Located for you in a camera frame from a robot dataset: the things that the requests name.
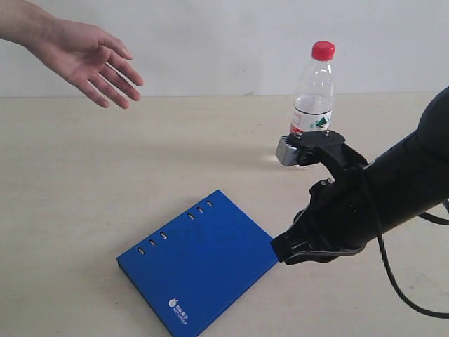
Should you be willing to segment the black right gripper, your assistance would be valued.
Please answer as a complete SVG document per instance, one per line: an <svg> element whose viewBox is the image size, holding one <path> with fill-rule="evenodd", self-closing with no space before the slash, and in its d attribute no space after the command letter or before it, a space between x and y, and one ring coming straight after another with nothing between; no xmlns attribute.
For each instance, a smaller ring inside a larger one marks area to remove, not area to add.
<svg viewBox="0 0 449 337"><path fill-rule="evenodd" d="M329 263L364 250L377 236L377 215L370 183L364 176L320 181L293 220L293 228L270 242L278 262Z"/></svg>

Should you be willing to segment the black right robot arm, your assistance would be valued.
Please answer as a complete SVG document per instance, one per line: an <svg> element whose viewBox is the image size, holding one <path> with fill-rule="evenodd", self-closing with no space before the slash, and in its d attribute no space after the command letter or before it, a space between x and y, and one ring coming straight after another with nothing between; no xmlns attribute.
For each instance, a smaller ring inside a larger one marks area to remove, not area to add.
<svg viewBox="0 0 449 337"><path fill-rule="evenodd" d="M335 131L282 136L284 166L323 164L331 174L310 188L310 201L274 238L278 260L293 265L352 256L398 225L448 198L448 92L426 107L415 131L372 162Z"/></svg>

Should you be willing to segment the person's bare forearm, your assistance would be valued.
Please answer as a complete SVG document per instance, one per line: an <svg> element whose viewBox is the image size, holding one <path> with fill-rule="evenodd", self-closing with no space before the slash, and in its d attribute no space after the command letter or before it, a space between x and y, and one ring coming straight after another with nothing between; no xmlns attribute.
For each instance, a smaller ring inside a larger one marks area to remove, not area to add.
<svg viewBox="0 0 449 337"><path fill-rule="evenodd" d="M1 40L32 50L54 17L29 1L1 0Z"/></svg>

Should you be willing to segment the person's open hand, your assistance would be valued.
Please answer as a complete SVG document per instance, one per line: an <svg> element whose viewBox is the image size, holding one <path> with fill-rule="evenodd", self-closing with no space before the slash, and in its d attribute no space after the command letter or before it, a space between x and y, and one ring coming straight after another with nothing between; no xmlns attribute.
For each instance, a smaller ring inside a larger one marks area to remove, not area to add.
<svg viewBox="0 0 449 337"><path fill-rule="evenodd" d="M123 42L96 25L51 18L27 47L48 69L102 108L139 101L143 78Z"/></svg>

